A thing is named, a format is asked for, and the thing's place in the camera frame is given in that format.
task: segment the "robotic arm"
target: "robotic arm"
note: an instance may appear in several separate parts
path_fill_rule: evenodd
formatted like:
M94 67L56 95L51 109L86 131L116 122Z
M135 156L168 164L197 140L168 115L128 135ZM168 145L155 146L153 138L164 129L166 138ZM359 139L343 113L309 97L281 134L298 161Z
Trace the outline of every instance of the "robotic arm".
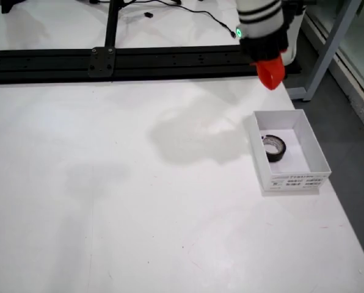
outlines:
M258 76L267 88L273 90L283 81L284 65L296 56L305 5L314 2L236 0L240 20L236 32L242 52L253 59Z

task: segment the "white surface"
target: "white surface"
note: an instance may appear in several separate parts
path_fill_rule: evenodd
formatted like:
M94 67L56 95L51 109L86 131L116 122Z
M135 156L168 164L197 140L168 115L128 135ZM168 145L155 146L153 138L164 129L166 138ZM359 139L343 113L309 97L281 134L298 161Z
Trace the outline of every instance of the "white surface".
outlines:
M238 24L233 0L184 0L184 5L209 10L230 29ZM27 0L6 15L0 13L0 50L103 46L108 7L108 4L91 5L78 0ZM144 12L151 12L154 17L146 18ZM208 15L160 3L131 5L118 18L117 48L238 43Z
M44 4L32 9L55 31L34 46L102 43L92 9ZM128 45L227 42L213 27ZM0 87L0 292L364 292L329 182L302 197L260 189L245 121L292 108L255 78Z

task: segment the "tape roll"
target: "tape roll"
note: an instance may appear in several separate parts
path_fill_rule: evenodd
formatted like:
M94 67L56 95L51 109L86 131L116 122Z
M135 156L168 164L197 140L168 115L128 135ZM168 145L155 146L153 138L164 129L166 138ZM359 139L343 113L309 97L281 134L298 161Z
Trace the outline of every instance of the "tape roll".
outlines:
M286 152L285 142L281 138L269 134L264 136L262 139L263 145L271 145L276 149L276 151L268 151L265 149L269 162L275 163L280 161Z

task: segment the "open box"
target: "open box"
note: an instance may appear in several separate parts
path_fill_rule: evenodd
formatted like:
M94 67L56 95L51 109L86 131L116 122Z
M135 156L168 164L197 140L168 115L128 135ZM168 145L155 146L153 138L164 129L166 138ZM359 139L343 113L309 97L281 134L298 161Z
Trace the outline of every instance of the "open box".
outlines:
M262 137L271 134L286 144L283 158L269 163ZM255 111L249 135L263 189L309 190L319 188L331 169L303 110Z

